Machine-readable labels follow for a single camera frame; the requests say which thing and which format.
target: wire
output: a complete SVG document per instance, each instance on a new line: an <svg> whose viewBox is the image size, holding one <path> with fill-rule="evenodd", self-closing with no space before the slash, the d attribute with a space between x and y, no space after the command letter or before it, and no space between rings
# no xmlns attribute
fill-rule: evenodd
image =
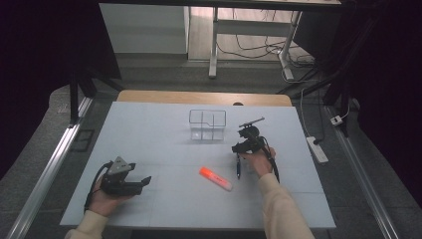
<svg viewBox="0 0 422 239"><path fill-rule="evenodd" d="M301 93L301 115L302 115L302 123L304 124L305 132L308 134L308 136L311 136L310 133L308 132L307 124L305 123L304 109L302 108L302 101L304 99L304 90L305 90L305 88L302 89L302 93Z"/></svg>
<svg viewBox="0 0 422 239"><path fill-rule="evenodd" d="M312 60L310 62L306 61L306 60L299 60L299 58L304 58L304 57L311 57ZM295 65L298 65L298 67L313 67L315 65L315 58L310 54L297 56L296 60L294 61L291 58L291 55L289 53L289 58L292 60L292 63L295 64Z"/></svg>
<svg viewBox="0 0 422 239"><path fill-rule="evenodd" d="M300 57L307 57L307 56L311 56L311 55L309 55L309 54L306 54L306 55L301 55L301 56L298 56L298 57L296 57L296 60L294 61L293 59L292 59L292 57L291 57L291 54L290 54L290 52L288 51L288 53L287 53L287 55L288 55L288 61L289 61L289 63L291 63L293 66L295 66L295 67L297 67L297 68L307 68L307 67L314 67L315 66L315 61L313 61L313 62L311 62L311 63L309 63L309 62L301 62L301 61L299 61L298 60L298 58L300 58Z"/></svg>
<svg viewBox="0 0 422 239"><path fill-rule="evenodd" d="M271 52L267 52L266 54L263 54L263 55L261 55L261 56L248 57L248 56L241 55L241 54L237 54L237 53L233 53L233 52L226 52L226 51L224 51L224 50L222 50L222 49L220 48L220 46L218 45L218 42L217 42L217 48L218 48L218 49L219 49L222 53L225 53L225 54L230 54L230 55L235 55L235 56L238 56L238 57L243 57L243 58L247 58L247 59L257 59L257 58L262 58L262 57L265 57L265 56L267 56L267 55L271 54Z"/></svg>
<svg viewBox="0 0 422 239"><path fill-rule="evenodd" d="M317 107L319 112L319 119L320 119L320 128L322 129L322 138L316 139L318 142L321 142L325 139L325 130L323 128L323 120L322 120L322 113L320 108L320 88L317 90Z"/></svg>
<svg viewBox="0 0 422 239"><path fill-rule="evenodd" d="M273 14L273 18L272 18L272 21L274 22L274 19L275 19L275 17L276 17L276 12L277 12L277 10L275 10L274 11L274 14ZM266 13L265 13L265 16L264 16L264 18L263 18L263 21L267 21L267 18L268 18L268 15L269 15L269 10L266 10ZM237 19L237 14L236 14L236 11L235 11L235 9L233 8L232 9L232 17L233 17L233 19L235 20L235 19ZM218 42L217 42L217 47L218 47L218 49L221 51L221 52L223 52L223 53L225 53L225 54L230 54L230 55L235 55L235 56L238 56L238 57L242 57L242 58L247 58L247 59L258 59L258 58L262 58L262 57L265 57L265 56L267 56L267 55L269 55L269 54L279 54L279 52L278 51L281 51L281 50L283 50L283 46L278 46L278 45L280 45L280 44L284 44L286 41L281 41L281 42L277 42L277 43L272 43L272 44L269 44L268 43L268 36L266 36L266 39L265 39L265 45L264 46L259 46L259 47L252 47L252 48L245 48L245 47L242 47L241 46L241 44L240 44L240 41L239 41L239 36L238 35L235 35L236 36L236 42L237 42L237 44L238 44L238 47L241 49L241 50L244 50L244 51L251 51L251 50L258 50L258 49L262 49L262 48L265 48L265 50L266 50L266 54L264 54L264 55L260 55L260 56L257 56L257 57L249 57L249 56L245 56L245 55L242 55L242 54L238 54L238 53L234 53L234 52L227 52L227 51L224 51L224 50L222 50L221 48L220 48L220 46L218 45Z"/></svg>
<svg viewBox="0 0 422 239"><path fill-rule="evenodd" d="M269 152L270 145L267 142L267 139L264 138L265 144L267 145L266 149L265 147L262 147L262 150L264 151L265 155L267 156L268 161L270 162L271 166L273 167L274 175L276 175L277 181L280 183L280 176L279 176L279 169L277 168L276 160L273 158L271 153Z"/></svg>
<svg viewBox="0 0 422 239"><path fill-rule="evenodd" d="M343 118L347 117L347 115L348 115L349 112L350 112L350 105L347 106L347 113L344 116L340 117L340 118L343 119Z"/></svg>
<svg viewBox="0 0 422 239"><path fill-rule="evenodd" d="M96 177L94 178L93 184L91 185L90 192L87 195L87 200L85 201L84 212L86 212L90 208L91 201L93 200L93 194L97 192L97 190L96 191L93 191L93 190L94 190L94 187L96 186L97 179L99 178L100 173L102 173L103 169L110 168L111 166L112 166L112 161L104 164L100 168L100 170L97 172Z"/></svg>
<svg viewBox="0 0 422 239"><path fill-rule="evenodd" d="M300 83L306 83L306 82L316 82L317 80L311 80L311 78L314 76L314 75L316 75L317 74L317 72L318 72L318 70L317 70L317 68L316 67L313 67L312 69L310 69L309 71L307 71L300 79L298 79L297 81L289 81L287 78L286 78L286 75L285 75L285 67L286 66L284 66L283 68L282 68L282 77L283 77L283 80L285 80L285 82L287 82L287 83L289 83L289 84L300 84Z"/></svg>

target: transparent container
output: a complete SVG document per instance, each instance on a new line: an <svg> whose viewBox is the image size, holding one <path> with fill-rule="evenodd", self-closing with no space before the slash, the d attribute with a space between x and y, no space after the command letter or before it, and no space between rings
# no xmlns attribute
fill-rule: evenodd
<svg viewBox="0 0 422 239"><path fill-rule="evenodd" d="M191 110L189 112L191 139L223 140L226 127L225 111Z"/></svg>

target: sleeve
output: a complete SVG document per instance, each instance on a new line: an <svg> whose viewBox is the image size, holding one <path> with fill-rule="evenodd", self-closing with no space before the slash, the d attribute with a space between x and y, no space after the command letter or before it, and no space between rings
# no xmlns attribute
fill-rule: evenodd
<svg viewBox="0 0 422 239"><path fill-rule="evenodd" d="M268 239L314 238L295 200L273 173L262 176L259 187L264 196L264 230Z"/></svg>
<svg viewBox="0 0 422 239"><path fill-rule="evenodd" d="M108 218L87 210L77 229L70 230L65 239L101 239Z"/></svg>

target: human hand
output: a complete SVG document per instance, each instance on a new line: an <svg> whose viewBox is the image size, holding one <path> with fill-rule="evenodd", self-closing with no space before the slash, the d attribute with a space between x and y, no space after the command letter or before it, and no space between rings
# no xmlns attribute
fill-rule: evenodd
<svg viewBox="0 0 422 239"><path fill-rule="evenodd" d="M271 156L275 158L276 152L274 149L272 147L267 147L267 149L270 150ZM262 149L254 153L239 153L239 155L249 161L249 164L255 169L260 178L273 171L273 167Z"/></svg>
<svg viewBox="0 0 422 239"><path fill-rule="evenodd" d="M103 177L97 180L96 186L93 190L93 198L90 204L90 211L95 212L101 216L109 217L109 215L121 204L123 201L132 198L133 196L114 196L108 195L100 189Z"/></svg>

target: dark curtain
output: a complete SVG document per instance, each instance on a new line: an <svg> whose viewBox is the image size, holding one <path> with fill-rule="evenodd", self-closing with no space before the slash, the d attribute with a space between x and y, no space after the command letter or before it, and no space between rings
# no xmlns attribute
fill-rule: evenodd
<svg viewBox="0 0 422 239"><path fill-rule="evenodd" d="M422 4L391 1L354 62L359 124L422 206Z"/></svg>
<svg viewBox="0 0 422 239"><path fill-rule="evenodd" d="M43 119L51 92L85 68L120 78L97 2L1 1L1 177Z"/></svg>

